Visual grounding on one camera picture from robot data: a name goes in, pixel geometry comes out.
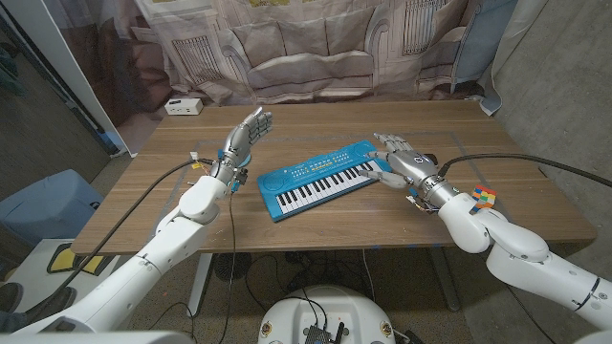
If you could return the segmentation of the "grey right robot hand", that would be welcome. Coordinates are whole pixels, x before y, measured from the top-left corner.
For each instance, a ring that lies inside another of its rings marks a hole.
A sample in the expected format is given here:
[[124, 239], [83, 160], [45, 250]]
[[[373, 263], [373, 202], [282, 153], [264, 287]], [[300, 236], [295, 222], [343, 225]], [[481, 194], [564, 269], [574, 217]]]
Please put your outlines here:
[[454, 186], [438, 175], [436, 162], [414, 150], [405, 139], [377, 133], [374, 137], [385, 145], [386, 150], [369, 152], [368, 156], [386, 161], [392, 171], [361, 171], [362, 176], [391, 188], [406, 189], [412, 186], [427, 209], [441, 209], [459, 194]]

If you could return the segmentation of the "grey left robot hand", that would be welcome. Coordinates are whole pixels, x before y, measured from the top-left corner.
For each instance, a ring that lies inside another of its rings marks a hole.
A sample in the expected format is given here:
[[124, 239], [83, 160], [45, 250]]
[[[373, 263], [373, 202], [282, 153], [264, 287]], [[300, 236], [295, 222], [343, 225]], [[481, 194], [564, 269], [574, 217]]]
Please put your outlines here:
[[251, 152], [251, 147], [272, 130], [273, 114], [258, 107], [228, 134], [219, 161], [210, 169], [210, 176], [229, 184], [235, 169]]

